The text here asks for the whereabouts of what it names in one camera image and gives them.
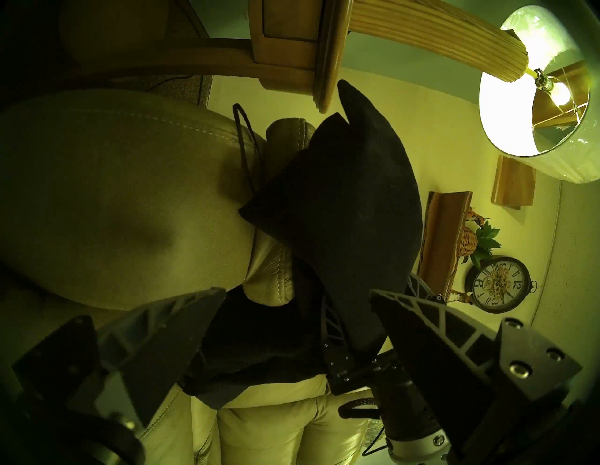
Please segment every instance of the green leaves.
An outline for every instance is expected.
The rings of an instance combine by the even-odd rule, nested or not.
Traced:
[[[494,239],[487,239],[487,238],[479,238],[477,240],[477,246],[478,247],[482,247],[484,249],[488,249],[488,250],[491,249],[491,248],[500,248],[500,247],[502,247]]]
[[[471,261],[477,269],[481,269],[481,260],[488,260],[490,257],[491,252],[486,248],[480,247],[478,244],[475,252],[471,254]]]
[[[489,221],[486,221],[481,228],[475,231],[475,236],[477,236],[477,248],[471,254],[471,261],[477,269],[481,269],[481,260],[490,259],[491,249],[502,247],[500,243],[494,239],[499,232],[500,230],[493,228]]]
[[[492,228],[490,222],[486,221],[485,224],[475,232],[475,235],[478,239],[493,239],[499,232],[499,229]]]

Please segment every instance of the wicker basket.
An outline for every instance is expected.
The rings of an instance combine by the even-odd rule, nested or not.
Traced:
[[[468,227],[463,226],[463,237],[460,239],[458,256],[464,257],[471,255],[477,248],[477,236]]]

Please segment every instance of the lampshade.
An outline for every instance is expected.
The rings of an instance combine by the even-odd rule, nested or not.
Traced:
[[[503,82],[482,73],[479,115],[489,140],[555,178],[589,182],[600,178],[600,95],[590,66],[569,32],[549,10],[526,6],[502,25],[523,42],[529,68],[554,83],[551,95],[529,74]]]

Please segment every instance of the wooden furniture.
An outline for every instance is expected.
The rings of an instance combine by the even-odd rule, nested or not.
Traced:
[[[514,158],[498,155],[491,202],[520,209],[533,205],[536,170]]]
[[[429,192],[417,275],[447,301],[472,192]]]
[[[77,86],[141,74],[220,74],[310,94],[325,113],[349,31],[410,44],[511,82],[527,70],[516,37],[440,0],[248,0],[250,40],[164,41],[81,65],[59,77]]]

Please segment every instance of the ceiling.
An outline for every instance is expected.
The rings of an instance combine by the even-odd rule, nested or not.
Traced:
[[[190,0],[211,37],[250,38],[247,0]],[[481,19],[500,27],[516,9],[533,0],[448,0]],[[351,32],[346,40],[342,66],[412,82],[478,102],[481,72],[435,53],[386,39]]]

